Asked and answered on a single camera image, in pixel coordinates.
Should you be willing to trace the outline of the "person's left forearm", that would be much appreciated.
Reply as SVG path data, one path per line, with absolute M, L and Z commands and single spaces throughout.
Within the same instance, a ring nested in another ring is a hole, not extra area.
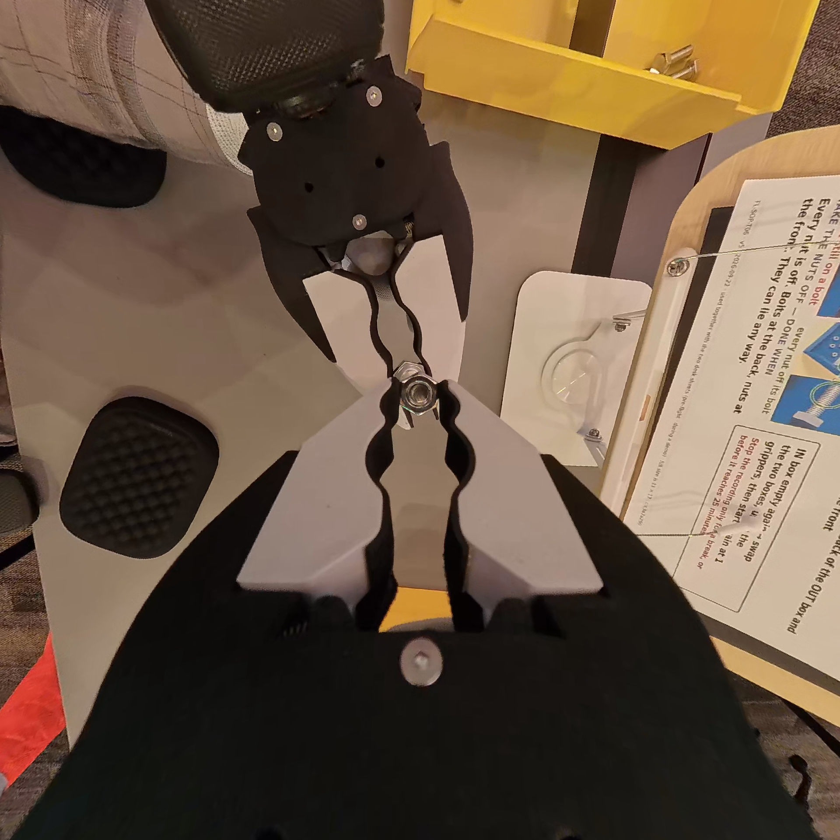
M 121 143 L 251 170 L 247 124 L 190 87 L 142 1 L 2 1 L 2 104 Z

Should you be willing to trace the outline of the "white page ledge bar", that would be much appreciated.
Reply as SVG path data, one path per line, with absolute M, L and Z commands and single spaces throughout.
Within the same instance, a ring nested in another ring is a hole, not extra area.
M 665 266 L 672 258 L 691 253 L 697 252 L 692 248 L 681 248 L 665 258 Z M 623 515 L 627 498 L 632 493 L 637 463 L 642 458 L 643 444 L 653 422 L 697 263 L 679 277 L 667 276 L 665 266 L 642 317 L 641 332 L 602 468 L 599 497 L 617 516 Z

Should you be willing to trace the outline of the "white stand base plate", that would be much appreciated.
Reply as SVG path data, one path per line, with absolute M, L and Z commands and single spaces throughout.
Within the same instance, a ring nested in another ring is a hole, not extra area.
M 542 270 L 519 294 L 500 417 L 539 452 L 572 467 L 596 467 L 579 429 L 567 413 L 550 410 L 539 392 L 543 363 L 563 343 L 588 337 L 601 321 L 637 330 L 651 296 L 647 284 Z M 610 444 L 615 419 L 600 430 Z

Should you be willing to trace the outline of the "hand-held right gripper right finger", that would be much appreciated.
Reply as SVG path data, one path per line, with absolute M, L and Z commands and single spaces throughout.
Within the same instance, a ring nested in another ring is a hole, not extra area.
M 483 630 L 504 601 L 600 592 L 540 452 L 462 385 L 446 380 L 437 390 L 445 463 L 457 480 L 444 540 L 455 630 Z

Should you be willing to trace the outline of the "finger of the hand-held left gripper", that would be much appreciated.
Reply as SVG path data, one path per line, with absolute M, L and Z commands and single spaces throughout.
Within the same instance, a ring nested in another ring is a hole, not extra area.
M 444 237 L 410 244 L 392 279 L 397 300 L 413 328 L 415 354 L 437 381 L 459 379 L 466 337 Z
M 393 358 L 380 335 L 380 302 L 372 282 L 347 271 L 323 271 L 303 286 L 348 381 L 364 394 L 390 379 Z

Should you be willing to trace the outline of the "wooden document stand board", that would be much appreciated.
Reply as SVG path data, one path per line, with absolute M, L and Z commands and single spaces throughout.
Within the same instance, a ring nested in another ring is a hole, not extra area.
M 712 211 L 734 207 L 740 188 L 748 179 L 838 175 L 838 125 L 785 133 L 768 140 L 759 133 L 754 135 L 753 139 L 756 138 L 759 142 L 750 146 L 741 144 L 737 148 L 730 141 L 730 151 L 734 150 L 734 154 L 711 168 L 706 168 L 704 163 L 698 164 L 699 173 L 689 178 L 688 186 L 678 187 L 677 192 L 670 190 L 671 181 L 663 180 L 665 169 L 662 167 L 658 174 L 663 177 L 655 188 L 646 185 L 643 191 L 634 185 L 627 209 L 629 220 L 625 220 L 622 234 L 631 235 L 642 256 L 653 254 L 658 257 L 644 276 L 653 281 L 652 292 L 665 266 L 665 258 L 682 248 L 694 249 L 699 254 Z M 632 493 L 626 499 L 623 514 L 636 489 L 650 439 L 686 346 L 710 270 L 701 269 L 699 279 L 695 279 L 694 273 L 691 281 L 653 422 L 643 444 L 642 458 L 638 460 Z M 711 622 L 710 626 L 711 640 L 723 664 L 732 673 L 838 727 L 838 680 L 720 622 Z

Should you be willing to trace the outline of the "black textured wrist pad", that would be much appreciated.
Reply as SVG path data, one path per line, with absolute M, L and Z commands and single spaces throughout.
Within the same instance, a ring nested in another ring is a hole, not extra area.
M 1 148 L 29 184 L 61 201 L 141 207 L 159 193 L 167 154 L 118 143 L 53 119 L 1 107 Z
M 185 536 L 218 465 L 215 435 L 199 420 L 138 395 L 105 405 L 80 441 L 59 498 L 79 540 L 148 560 Z

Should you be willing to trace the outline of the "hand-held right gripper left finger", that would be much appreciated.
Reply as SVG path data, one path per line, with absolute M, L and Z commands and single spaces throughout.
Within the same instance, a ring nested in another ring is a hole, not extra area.
M 399 409 L 398 384 L 385 380 L 303 444 L 238 573 L 242 588 L 336 596 L 359 629 L 379 628 L 396 596 L 382 477 Z

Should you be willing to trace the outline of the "yellow plastic bin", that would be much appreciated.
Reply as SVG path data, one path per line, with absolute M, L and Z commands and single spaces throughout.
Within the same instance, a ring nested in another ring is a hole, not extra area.
M 452 611 L 446 591 L 401 586 L 381 622 L 386 633 L 409 624 L 451 621 Z
M 429 91 L 671 150 L 778 111 L 818 5 L 414 2 L 406 69 Z M 687 45 L 694 81 L 647 71 Z

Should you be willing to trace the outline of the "printed instruction sheet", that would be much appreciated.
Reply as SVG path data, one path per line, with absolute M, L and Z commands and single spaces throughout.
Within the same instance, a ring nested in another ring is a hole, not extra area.
M 838 239 L 838 175 L 746 181 L 717 249 Z M 838 245 L 703 259 L 700 305 L 625 522 L 692 605 L 806 660 L 838 657 L 838 373 L 808 355 Z

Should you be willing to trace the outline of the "clear plastic disc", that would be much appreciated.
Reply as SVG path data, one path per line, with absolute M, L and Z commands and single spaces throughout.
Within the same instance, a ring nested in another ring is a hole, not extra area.
M 542 365 L 539 392 L 546 407 L 580 424 L 611 423 L 621 401 L 637 344 L 637 330 L 601 321 L 586 338 L 563 343 Z

